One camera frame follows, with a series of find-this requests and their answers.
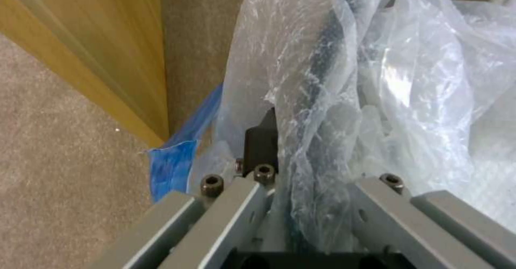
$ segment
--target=beige carpet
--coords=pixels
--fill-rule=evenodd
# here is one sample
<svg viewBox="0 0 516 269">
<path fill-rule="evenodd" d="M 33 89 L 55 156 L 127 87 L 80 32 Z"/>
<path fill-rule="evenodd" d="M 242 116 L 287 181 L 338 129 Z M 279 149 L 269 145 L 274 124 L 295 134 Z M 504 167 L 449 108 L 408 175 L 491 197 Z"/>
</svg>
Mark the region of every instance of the beige carpet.
<svg viewBox="0 0 516 269">
<path fill-rule="evenodd" d="M 0 268 L 101 254 L 151 205 L 146 149 L 0 34 Z"/>
</svg>

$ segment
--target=black metal part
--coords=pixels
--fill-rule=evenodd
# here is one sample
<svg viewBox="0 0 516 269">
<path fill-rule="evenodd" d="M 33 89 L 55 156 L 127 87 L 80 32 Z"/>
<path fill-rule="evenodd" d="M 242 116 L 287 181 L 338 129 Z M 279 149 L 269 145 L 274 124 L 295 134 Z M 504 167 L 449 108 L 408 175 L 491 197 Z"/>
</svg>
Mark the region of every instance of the black metal part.
<svg viewBox="0 0 516 269">
<path fill-rule="evenodd" d="M 273 166 L 278 173 L 278 128 L 274 108 L 267 111 L 260 125 L 246 131 L 242 176 L 246 177 L 262 164 Z"/>
<path fill-rule="evenodd" d="M 254 168 L 254 181 L 258 181 L 262 185 L 271 185 L 276 178 L 276 170 L 272 165 L 260 164 Z"/>
<path fill-rule="evenodd" d="M 355 15 L 360 15 L 360 13 L 362 12 L 361 10 L 363 8 L 366 8 L 362 4 L 364 0 L 345 1 L 349 4 L 352 13 Z M 343 47 L 343 43 L 346 44 L 344 35 L 345 34 L 343 31 L 343 26 L 339 21 L 337 13 L 335 13 L 335 10 L 333 9 L 330 10 L 324 27 L 322 28 L 319 34 L 319 38 L 315 46 L 315 51 L 312 52 L 313 56 L 310 56 L 310 73 L 311 75 L 313 75 L 313 79 L 304 80 L 302 82 L 302 87 L 308 93 L 308 96 L 302 95 L 298 99 L 295 99 L 297 101 L 297 104 L 294 106 L 294 109 L 292 111 L 293 114 L 298 115 L 304 113 L 304 111 L 312 111 L 314 109 L 317 109 L 317 100 L 319 99 L 319 97 L 321 97 L 321 94 L 325 93 L 325 84 L 328 80 L 328 75 L 331 73 L 336 61 L 340 58 L 339 56 L 343 56 L 341 55 L 343 50 L 346 49 L 345 47 Z M 303 140 L 305 140 L 305 132 L 306 131 L 304 129 L 304 126 L 302 125 L 297 129 L 297 138 L 299 145 L 301 145 L 303 143 Z M 324 135 L 325 133 L 328 133 L 328 129 L 325 125 L 321 125 L 319 126 L 317 133 L 319 135 Z M 337 155 L 332 155 L 332 153 L 341 153 L 340 150 L 330 150 L 328 151 L 326 157 L 321 157 L 320 149 L 322 146 L 325 145 L 327 145 L 327 143 L 323 142 L 320 137 L 313 137 L 313 139 L 310 140 L 310 146 L 308 147 L 306 156 L 314 170 L 312 172 L 312 175 L 304 176 L 305 180 L 308 177 L 313 179 L 327 179 L 328 177 L 334 177 L 332 175 L 332 173 L 334 173 L 333 171 L 339 171 L 339 173 L 341 173 L 341 171 L 337 167 L 319 170 L 319 167 L 328 167 L 328 163 L 331 163 L 329 161 L 337 157 Z M 298 151 L 299 147 L 292 147 L 291 150 Z M 286 163 L 289 163 L 289 157 L 291 157 L 291 155 L 286 155 Z M 297 173 L 299 173 L 297 169 L 297 166 L 293 165 L 291 171 L 289 172 L 289 175 L 286 176 L 286 179 L 289 179 L 290 181 L 291 178 L 298 177 L 298 175 L 296 175 Z M 316 181 L 313 181 L 311 185 L 313 185 L 313 187 L 306 188 L 306 190 L 313 191 L 312 195 L 314 197 L 318 197 L 324 194 L 324 192 L 321 192 L 321 190 L 326 189 L 324 186 L 322 186 L 321 188 L 320 185 L 317 185 Z M 291 195 L 291 188 L 287 188 L 287 192 L 285 193 L 285 195 Z M 295 223 L 295 221 L 291 217 L 291 206 L 292 203 L 288 200 L 285 206 L 282 208 L 282 211 L 284 212 L 285 216 L 285 227 L 289 228 L 289 230 L 291 231 L 287 243 L 295 251 L 310 251 L 312 249 L 312 245 L 309 244 L 308 241 L 306 241 L 305 236 L 303 236 L 302 233 L 299 231 L 297 223 Z M 342 212 L 342 210 L 339 207 L 336 207 L 335 211 L 332 211 L 330 214 L 335 215 L 336 218 L 343 218 L 342 214 L 340 214 L 339 212 Z"/>
<path fill-rule="evenodd" d="M 297 254 L 293 252 L 238 252 L 232 251 L 223 269 L 412 269 L 415 268 L 402 254 Z"/>
<path fill-rule="evenodd" d="M 220 175 L 206 175 L 201 181 L 201 194 L 215 198 L 224 191 L 224 179 Z"/>
</svg>

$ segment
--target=blue plastic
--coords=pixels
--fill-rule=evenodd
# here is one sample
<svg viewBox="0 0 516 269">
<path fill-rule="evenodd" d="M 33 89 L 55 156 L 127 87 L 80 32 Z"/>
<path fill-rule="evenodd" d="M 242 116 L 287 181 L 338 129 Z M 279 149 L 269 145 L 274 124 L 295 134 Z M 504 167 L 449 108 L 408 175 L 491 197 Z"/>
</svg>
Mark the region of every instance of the blue plastic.
<svg viewBox="0 0 516 269">
<path fill-rule="evenodd" d="M 217 114 L 222 90 L 222 84 L 218 85 L 172 138 L 149 151 L 150 188 L 155 202 L 171 190 L 186 192 L 199 139 Z"/>
</svg>

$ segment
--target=metal frame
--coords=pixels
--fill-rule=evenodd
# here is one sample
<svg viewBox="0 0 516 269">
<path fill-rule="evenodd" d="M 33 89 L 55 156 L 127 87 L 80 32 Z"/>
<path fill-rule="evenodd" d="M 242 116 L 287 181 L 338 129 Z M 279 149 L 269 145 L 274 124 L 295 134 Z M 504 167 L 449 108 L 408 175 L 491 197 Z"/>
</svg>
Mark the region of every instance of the metal frame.
<svg viewBox="0 0 516 269">
<path fill-rule="evenodd" d="M 399 250 L 417 268 L 492 268 L 375 178 L 350 185 L 353 233 L 372 252 Z"/>
<path fill-rule="evenodd" d="M 267 192 L 260 184 L 235 178 L 159 268 L 221 267 L 232 249 L 250 241 L 266 206 Z"/>
<path fill-rule="evenodd" d="M 496 268 L 516 268 L 516 235 L 447 191 L 411 203 Z"/>
<path fill-rule="evenodd" d="M 203 213 L 201 201 L 170 192 L 90 268 L 156 268 Z"/>
</svg>

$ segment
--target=clear plastic bag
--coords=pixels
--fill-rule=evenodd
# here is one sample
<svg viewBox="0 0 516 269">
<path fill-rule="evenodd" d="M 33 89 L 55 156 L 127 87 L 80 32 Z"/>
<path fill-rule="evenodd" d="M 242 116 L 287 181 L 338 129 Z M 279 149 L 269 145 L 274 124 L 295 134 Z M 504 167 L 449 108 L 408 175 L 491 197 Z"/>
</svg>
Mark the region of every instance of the clear plastic bag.
<svg viewBox="0 0 516 269">
<path fill-rule="evenodd" d="M 366 175 L 387 168 L 415 194 L 446 189 L 466 195 L 475 171 L 470 125 L 515 79 L 516 28 L 508 10 L 457 5 L 464 16 L 451 0 L 396 0 L 374 18 L 361 53 L 365 102 L 389 124 L 382 139 L 378 131 L 385 128 L 364 118 L 362 125 L 376 123 L 377 131 L 376 137 L 359 136 L 361 147 L 368 147 L 361 165 Z"/>
<path fill-rule="evenodd" d="M 475 203 L 496 194 L 481 184 L 491 173 L 489 183 L 505 185 L 503 198 L 491 199 L 514 205 L 514 145 L 500 131 L 512 139 L 514 122 L 502 113 L 514 102 L 516 16 L 451 0 L 395 0 L 383 9 L 390 1 L 244 0 L 215 144 L 192 165 L 189 191 L 208 172 L 230 181 L 246 129 L 275 106 L 272 213 L 294 249 L 350 250 L 345 185 L 384 172 L 415 195 L 449 190 L 497 219 L 500 212 Z M 501 116 L 498 129 L 486 127 L 488 115 Z M 505 216 L 497 220 L 514 220 Z"/>
<path fill-rule="evenodd" d="M 356 54 L 388 1 L 244 0 L 236 24 L 215 137 L 239 156 L 245 129 L 276 107 L 275 208 L 319 250 L 350 245 L 345 184 L 360 122 Z"/>
</svg>

